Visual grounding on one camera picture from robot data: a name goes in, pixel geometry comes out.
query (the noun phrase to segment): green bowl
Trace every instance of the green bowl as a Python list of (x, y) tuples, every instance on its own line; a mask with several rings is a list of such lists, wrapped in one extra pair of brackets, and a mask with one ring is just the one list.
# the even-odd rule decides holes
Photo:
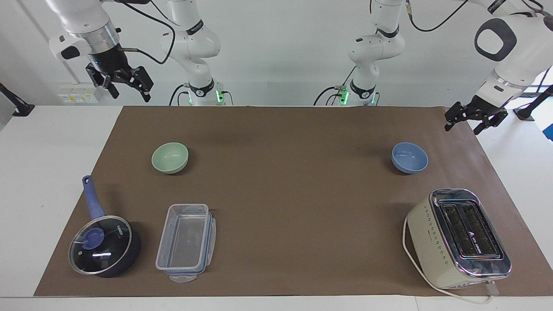
[(188, 163), (188, 149), (181, 143), (166, 143), (152, 154), (152, 165), (164, 174), (180, 172)]

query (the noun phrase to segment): toaster slot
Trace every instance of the toaster slot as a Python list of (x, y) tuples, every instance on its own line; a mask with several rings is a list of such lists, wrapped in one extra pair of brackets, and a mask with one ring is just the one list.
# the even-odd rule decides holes
[(463, 259), (501, 257), (495, 238), (477, 205), (466, 201), (447, 202), (440, 204), (440, 209)]
[(463, 204), (462, 208), (465, 211), (465, 215), (467, 215), (471, 232), (474, 234), (472, 236), (474, 245), (485, 256), (498, 256), (499, 252), (494, 246), (491, 230), (488, 224), (484, 222), (478, 207), (473, 204)]

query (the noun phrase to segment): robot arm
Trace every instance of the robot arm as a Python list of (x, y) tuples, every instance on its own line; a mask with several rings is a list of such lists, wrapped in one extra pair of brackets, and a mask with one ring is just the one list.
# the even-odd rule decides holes
[[(221, 42), (215, 33), (204, 25), (194, 0), (166, 0), (172, 21), (186, 29), (176, 32), (175, 44), (169, 55), (188, 74), (190, 103), (199, 106), (221, 105), (222, 96), (217, 82), (211, 76), (203, 58), (215, 57), (221, 50)], [(163, 36), (161, 47), (168, 53), (171, 40)]]
[(380, 70), (375, 62), (400, 55), (405, 49), (405, 39), (399, 33), (399, 17), (405, 0), (374, 0), (373, 15), (377, 33), (355, 40), (349, 50), (349, 58), (357, 71), (349, 83), (348, 100), (344, 105), (370, 105), (374, 96)]
[(496, 18), (485, 22), (474, 39), (476, 50), (498, 62), (472, 101), (455, 103), (445, 114), (449, 131), (456, 123), (481, 120), (479, 134), (506, 118), (503, 108), (518, 98), (536, 77), (553, 65), (553, 17), (535, 16), (521, 0), (470, 0)]
[[(146, 4), (150, 0), (124, 0), (126, 3)], [(61, 20), (65, 32), (50, 40), (54, 56), (66, 61), (87, 55), (86, 71), (95, 86), (107, 89), (116, 99), (119, 92), (113, 82), (124, 83), (138, 90), (144, 101), (150, 100), (154, 83), (142, 66), (131, 68), (125, 53), (120, 51), (120, 29), (113, 26), (99, 0), (46, 0)]]

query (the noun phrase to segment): blue bowl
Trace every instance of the blue bowl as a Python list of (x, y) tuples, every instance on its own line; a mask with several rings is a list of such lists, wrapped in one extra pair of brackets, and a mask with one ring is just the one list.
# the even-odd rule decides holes
[(403, 173), (415, 174), (428, 166), (428, 155), (421, 147), (403, 142), (394, 146), (392, 163)]

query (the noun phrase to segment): wall socket panel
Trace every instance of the wall socket panel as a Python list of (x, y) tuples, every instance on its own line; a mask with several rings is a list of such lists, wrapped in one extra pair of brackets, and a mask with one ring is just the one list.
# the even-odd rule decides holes
[(63, 88), (58, 91), (58, 96), (63, 103), (100, 103), (102, 92), (96, 87)]

